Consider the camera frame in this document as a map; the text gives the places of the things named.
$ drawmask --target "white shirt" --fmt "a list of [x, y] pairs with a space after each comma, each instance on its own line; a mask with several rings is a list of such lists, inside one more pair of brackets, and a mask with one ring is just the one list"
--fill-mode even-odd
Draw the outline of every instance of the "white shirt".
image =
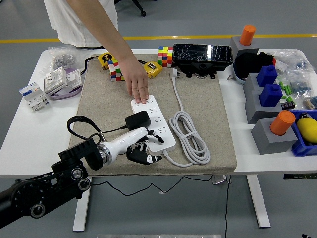
[[[118, 16], [114, 7], [114, 0], [99, 0], [99, 2], [115, 28], [118, 29]], [[44, 4], [51, 27], [57, 31], [61, 42], [78, 47], [101, 46], [65, 0], [44, 0]]]

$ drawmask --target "white coiled cable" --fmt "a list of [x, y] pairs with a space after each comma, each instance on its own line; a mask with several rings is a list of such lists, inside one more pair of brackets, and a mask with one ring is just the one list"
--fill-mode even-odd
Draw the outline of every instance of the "white coiled cable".
[[[178, 136], [180, 143], [183, 147], [184, 153], [185, 153], [187, 159], [190, 161], [190, 163], [180, 164], [180, 163], [174, 161], [168, 155], [168, 152], [166, 150], [164, 150], [163, 153], [168, 160], [170, 160], [174, 165], [179, 166], [179, 167], [189, 167], [191, 165], [206, 164], [211, 159], [210, 152], [207, 148], [206, 143], [198, 135], [198, 133], [194, 127], [192, 118], [183, 109], [182, 102], [180, 101], [179, 95], [178, 95], [177, 90], [176, 90], [175, 71], [176, 71], [176, 69], [172, 69], [170, 76], [171, 76], [172, 81], [173, 81], [174, 91], [175, 91], [175, 94], [176, 94], [176, 97], [177, 97], [177, 100], [178, 100], [178, 103], [180, 105], [181, 110], [176, 112], [175, 115], [169, 119], [169, 124], [172, 127], [172, 129], [174, 130], [175, 134]], [[182, 129], [179, 127], [179, 125], [178, 125], [179, 121], [182, 122], [184, 129], [186, 131], [186, 134], [184, 134]]]

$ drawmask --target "rubik's cube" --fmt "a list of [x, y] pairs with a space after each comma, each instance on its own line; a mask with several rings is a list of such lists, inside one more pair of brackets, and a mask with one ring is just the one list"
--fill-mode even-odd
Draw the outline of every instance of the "rubik's cube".
[[119, 67], [118, 61], [116, 59], [109, 60], [108, 66], [110, 70], [110, 79], [112, 82], [123, 81], [124, 77], [122, 76], [121, 69]]
[[158, 64], [162, 67], [172, 68], [173, 47], [158, 47]]

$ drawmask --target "power outlet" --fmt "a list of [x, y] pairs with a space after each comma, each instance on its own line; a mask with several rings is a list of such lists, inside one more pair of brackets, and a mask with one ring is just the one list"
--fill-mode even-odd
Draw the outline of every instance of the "power outlet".
[[148, 129], [154, 130], [164, 140], [164, 143], [161, 144], [156, 138], [150, 137], [148, 143], [149, 153], [157, 156], [163, 154], [164, 150], [167, 152], [174, 150], [176, 141], [154, 96], [150, 95], [145, 104], [136, 103], [135, 100], [132, 100], [131, 106], [133, 113], [138, 113], [140, 111], [148, 112], [151, 120], [151, 125], [148, 126]]

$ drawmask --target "yellow object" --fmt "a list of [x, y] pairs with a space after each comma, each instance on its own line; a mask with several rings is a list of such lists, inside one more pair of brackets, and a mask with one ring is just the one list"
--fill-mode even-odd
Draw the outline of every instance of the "yellow object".
[[110, 54], [109, 52], [106, 52], [106, 53], [99, 55], [98, 59], [99, 59], [101, 66], [103, 67], [103, 69], [109, 68], [108, 61], [115, 60], [114, 56], [112, 54]]
[[159, 73], [162, 72], [163, 67], [161, 65], [159, 65], [157, 62], [151, 61], [151, 62], [147, 62], [144, 65], [144, 69], [148, 74], [148, 77], [150, 79], [155, 78]]
[[300, 118], [297, 127], [302, 137], [310, 142], [317, 143], [317, 121], [313, 118]]

